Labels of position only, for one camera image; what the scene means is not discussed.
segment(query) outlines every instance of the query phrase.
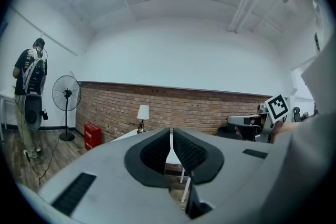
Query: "white table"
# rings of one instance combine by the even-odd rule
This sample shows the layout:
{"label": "white table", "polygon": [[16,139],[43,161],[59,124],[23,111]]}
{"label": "white table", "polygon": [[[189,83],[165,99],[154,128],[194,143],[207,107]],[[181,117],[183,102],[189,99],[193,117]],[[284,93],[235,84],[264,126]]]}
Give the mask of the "white table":
{"label": "white table", "polygon": [[4,141],[4,136],[2,134],[3,116],[4,116],[5,129],[7,129],[6,102],[15,102],[14,93],[11,92],[10,90],[0,91],[0,135],[2,141]]}
{"label": "white table", "polygon": [[[121,136],[117,139],[114,139],[113,141],[111,141],[111,143],[114,142],[114,141],[120,140],[120,139],[124,139],[124,138],[127,138],[127,137],[134,136],[134,135],[137,134],[137,131],[138,131],[138,129],[134,129],[131,132],[129,132],[127,134],[124,134],[123,136]],[[173,135],[172,134],[170,135],[170,151],[169,151],[169,154],[167,156],[166,163],[181,165],[180,160],[178,159],[176,153],[174,152]],[[182,183],[182,181],[183,181],[183,176],[184,176],[184,169],[182,170],[180,183]],[[181,202],[184,202],[184,200],[185,200],[185,197],[186,197],[188,189],[189,189],[190,181],[191,181],[191,179],[190,179],[190,177],[188,177],[187,183],[186,183],[184,191],[183,191]]]}

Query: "white lamp shade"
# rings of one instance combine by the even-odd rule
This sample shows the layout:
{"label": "white lamp shade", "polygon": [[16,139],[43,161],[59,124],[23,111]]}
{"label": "white lamp shade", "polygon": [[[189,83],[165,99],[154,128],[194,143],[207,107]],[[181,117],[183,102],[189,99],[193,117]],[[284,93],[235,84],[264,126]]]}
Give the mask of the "white lamp shade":
{"label": "white lamp shade", "polygon": [[138,112],[138,119],[139,120],[148,120],[149,119],[149,106],[148,105],[140,105],[139,112]]}

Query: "cable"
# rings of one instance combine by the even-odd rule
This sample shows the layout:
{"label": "cable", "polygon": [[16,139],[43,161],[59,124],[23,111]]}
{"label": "cable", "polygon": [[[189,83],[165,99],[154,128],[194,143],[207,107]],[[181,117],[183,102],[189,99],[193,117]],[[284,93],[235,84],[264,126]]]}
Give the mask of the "cable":
{"label": "cable", "polygon": [[[22,96],[22,95],[19,95],[19,100],[17,101],[17,105],[20,103],[21,96]],[[21,132],[22,132],[23,145],[26,146],[26,145],[25,145],[25,136],[24,136],[24,134],[23,134],[23,113],[24,113],[24,110],[23,110],[23,109],[24,109],[24,100],[22,100],[21,112],[20,112],[20,111],[19,111],[19,112],[20,112],[20,114],[21,114]],[[27,157],[27,160],[28,160],[28,162],[29,162],[29,164],[30,164],[31,169],[34,171],[34,173],[35,173],[37,176],[39,176],[39,173],[35,171],[35,169],[33,168],[32,164],[31,164],[31,162],[30,162],[30,158],[29,158],[29,156],[28,156],[28,152],[27,152],[27,150],[25,150],[25,155],[26,155],[26,157]]]}
{"label": "cable", "polygon": [[58,130],[58,139],[57,139],[57,143],[56,143],[56,145],[55,145],[55,147],[54,147],[54,149],[53,149],[53,151],[52,151],[52,153],[51,153],[51,158],[50,158],[48,167],[47,167],[47,169],[43,172],[43,174],[42,174],[41,176],[40,176],[40,175],[38,176],[38,186],[39,186],[39,187],[41,187],[41,179],[46,175],[47,171],[49,170],[50,163],[51,163],[51,161],[53,160],[52,158],[53,158],[53,156],[54,156],[55,149],[57,148],[57,145],[58,145],[58,143],[59,143],[59,135],[60,135],[60,131],[61,131],[61,129]]}
{"label": "cable", "polygon": [[48,60],[48,52],[46,51],[46,49],[43,49],[43,50],[46,52],[47,54],[46,60]]}

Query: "standing fan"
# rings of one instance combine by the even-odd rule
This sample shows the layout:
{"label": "standing fan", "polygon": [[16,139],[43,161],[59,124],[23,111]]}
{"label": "standing fan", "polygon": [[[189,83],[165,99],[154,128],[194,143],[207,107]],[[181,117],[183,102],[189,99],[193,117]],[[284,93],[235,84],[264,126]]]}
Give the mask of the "standing fan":
{"label": "standing fan", "polygon": [[52,99],[55,105],[65,111],[65,133],[61,133],[59,139],[71,141],[75,139],[75,136],[72,133],[68,133],[67,113],[74,110],[80,102],[82,96],[80,85],[74,77],[62,76],[56,80],[52,90]]}

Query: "black t-shirt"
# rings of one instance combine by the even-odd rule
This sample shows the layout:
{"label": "black t-shirt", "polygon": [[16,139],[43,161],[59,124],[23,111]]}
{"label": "black t-shirt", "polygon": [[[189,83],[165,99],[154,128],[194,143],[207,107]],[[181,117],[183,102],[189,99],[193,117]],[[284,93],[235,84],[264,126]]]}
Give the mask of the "black t-shirt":
{"label": "black t-shirt", "polygon": [[34,59],[34,56],[29,55],[29,49],[24,50],[19,59],[17,59],[16,64],[14,65],[18,69],[20,69],[20,75],[16,80],[16,86],[15,86],[15,94],[16,95],[25,95],[26,92],[23,89],[23,73],[26,72],[28,69],[29,65],[32,63]]}

